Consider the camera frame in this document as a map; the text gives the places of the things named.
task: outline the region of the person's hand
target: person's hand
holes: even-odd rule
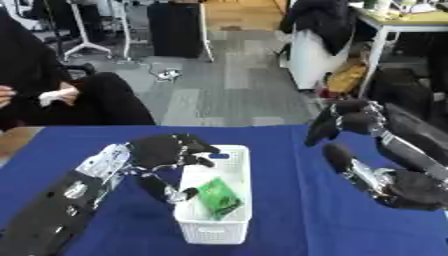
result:
[[[65,94],[62,96],[62,101],[64,101],[67,105],[69,106],[74,106],[76,100],[78,99],[79,96],[79,91],[78,89],[76,89],[76,87],[74,87],[73,85],[67,83],[67,82],[61,82],[59,89],[63,90],[63,89],[75,89],[73,92]]]
[[[9,105],[14,95],[16,92],[11,87],[0,85],[0,109]]]

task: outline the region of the black jacket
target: black jacket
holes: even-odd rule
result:
[[[292,33],[310,29],[322,37],[325,48],[337,55],[352,36],[355,15],[348,0],[297,0],[280,23],[280,30]]]
[[[17,113],[40,108],[36,96],[58,90],[59,83],[68,80],[54,51],[0,8],[0,85],[17,92],[11,104],[0,109],[0,129],[16,126],[11,120]]]

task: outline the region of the floor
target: floor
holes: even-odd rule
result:
[[[117,63],[88,54],[75,63],[91,62],[99,71],[115,72],[163,125],[256,126],[303,124],[319,109],[312,97],[299,93],[286,69],[278,67],[274,51],[281,34],[272,31],[210,32],[215,63],[152,57],[150,47],[135,46],[139,63]],[[175,82],[157,82],[150,74],[180,69]]]
[[[272,31],[282,18],[275,0],[208,0],[205,6],[211,29]]]

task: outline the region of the desk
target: desk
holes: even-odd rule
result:
[[[375,28],[378,32],[372,45],[369,69],[361,83],[359,98],[365,96],[369,83],[378,67],[387,35],[391,32],[448,32],[448,13],[442,11],[408,14],[400,19],[386,20],[372,12],[355,8],[360,20]]]
[[[445,256],[448,223],[442,212],[394,210],[376,204],[332,171],[321,145],[302,146],[306,126],[257,128],[45,128],[0,169],[0,227],[65,171],[110,143],[170,132],[195,133],[213,144],[251,149],[253,218],[238,246],[186,244],[172,209],[132,178],[110,194],[65,256]],[[370,138],[340,142],[381,166]]]

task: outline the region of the wooden floor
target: wooden floor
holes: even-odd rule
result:
[[[211,29],[275,30],[282,18],[274,0],[208,0]]]

